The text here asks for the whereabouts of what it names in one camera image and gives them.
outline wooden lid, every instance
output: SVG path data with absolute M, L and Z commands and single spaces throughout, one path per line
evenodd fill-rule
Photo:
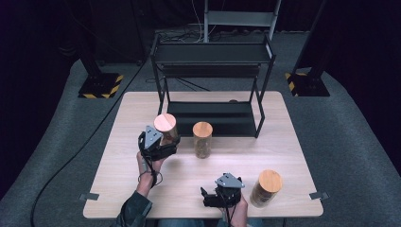
M 271 193 L 278 192 L 283 186 L 281 176 L 277 172 L 269 169 L 260 173 L 259 183 L 263 189 Z
M 196 136 L 205 138 L 212 134 L 213 127 L 209 123 L 201 121 L 194 125 L 192 131 Z
M 171 131 L 176 125 L 176 119 L 170 113 L 162 113 L 154 119 L 154 128 L 161 132 Z

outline gray carpet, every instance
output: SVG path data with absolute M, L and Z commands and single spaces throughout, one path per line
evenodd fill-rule
M 331 198 L 322 201 L 324 213 L 321 217 L 288 218 L 287 226 L 400 226 L 400 176 L 344 88 L 323 74 L 330 97 L 293 97 L 290 94 L 284 74 L 292 70 L 305 38 L 305 33 L 274 35 L 272 44 L 277 60 L 268 90 L 283 95 L 315 185 L 319 191 L 328 192 Z M 230 39 L 259 38 L 255 34 Z M 85 218 L 82 215 L 85 203 L 78 196 L 90 191 L 117 113 L 120 100 L 115 106 L 114 103 L 118 97 L 127 91 L 156 90 L 149 80 L 153 78 L 150 62 L 147 61 L 133 79 L 139 69 L 135 64 L 101 67 L 102 72 L 120 73 L 124 78 L 114 98 L 93 100 L 78 98 L 78 90 L 87 75 L 80 61 L 74 64 L 46 134 L 0 201 L 0 226 L 29 226 L 36 196 L 53 174 L 76 154 L 40 197 L 35 225 L 109 226 L 112 223 L 110 219 Z M 249 88 L 234 80 L 230 83 L 226 80 L 191 81 L 212 91 Z M 178 81 L 172 81 L 170 88 L 191 91 Z M 282 218 L 264 221 L 266 226 L 283 225 Z

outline hand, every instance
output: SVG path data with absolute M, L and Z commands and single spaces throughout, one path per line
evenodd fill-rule
M 246 227 L 247 219 L 248 219 L 248 203 L 244 198 L 244 195 L 241 193 L 241 200 L 236 204 L 236 207 L 233 206 L 228 208 L 229 215 L 231 218 L 231 225 L 234 227 Z
M 161 159 L 161 160 L 152 162 L 152 167 L 156 172 L 158 172 L 158 173 L 160 172 L 160 169 L 162 168 L 162 164 L 165 161 L 165 159 Z M 140 174 L 146 171 L 144 169 L 142 160 L 143 159 L 142 159 L 141 152 L 138 152 L 136 154 L 136 161 L 138 162 L 138 168 L 139 168 Z M 140 180 L 139 180 L 139 184 L 136 187 L 136 192 L 138 192 L 139 194 L 141 194 L 144 197 L 147 197 L 148 193 L 151 189 L 152 183 L 153 183 L 153 176 L 151 175 L 150 172 L 146 172 L 146 173 L 142 174 L 140 177 Z

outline metal bracket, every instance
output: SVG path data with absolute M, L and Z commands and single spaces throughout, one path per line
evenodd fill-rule
M 245 187 L 245 184 L 242 183 L 235 176 L 233 176 L 231 173 L 224 173 L 222 177 L 215 180 L 215 183 L 217 183 L 222 187 L 234 187 L 234 188 Z
M 162 137 L 162 134 L 152 128 L 151 126 L 147 126 L 146 134 L 145 134 L 145 148 L 150 148 L 158 139 Z

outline black metal shelf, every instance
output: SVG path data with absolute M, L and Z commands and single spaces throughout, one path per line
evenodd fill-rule
M 161 43 L 160 36 L 156 36 L 150 59 L 160 98 L 158 114 L 167 97 L 167 112 L 176 117 L 182 136 L 192 136 L 192 127 L 200 121 L 213 126 L 214 136 L 258 136 L 265 119 L 262 99 L 275 60 L 267 36 L 262 43 L 196 44 Z M 257 78 L 261 64 L 266 64 L 268 70 L 259 93 Z M 163 75 L 163 87 L 159 70 Z M 170 100 L 167 80 L 172 78 L 249 78 L 253 79 L 253 86 L 245 102 L 178 102 Z M 261 113 L 257 127 L 251 105 L 253 95 Z

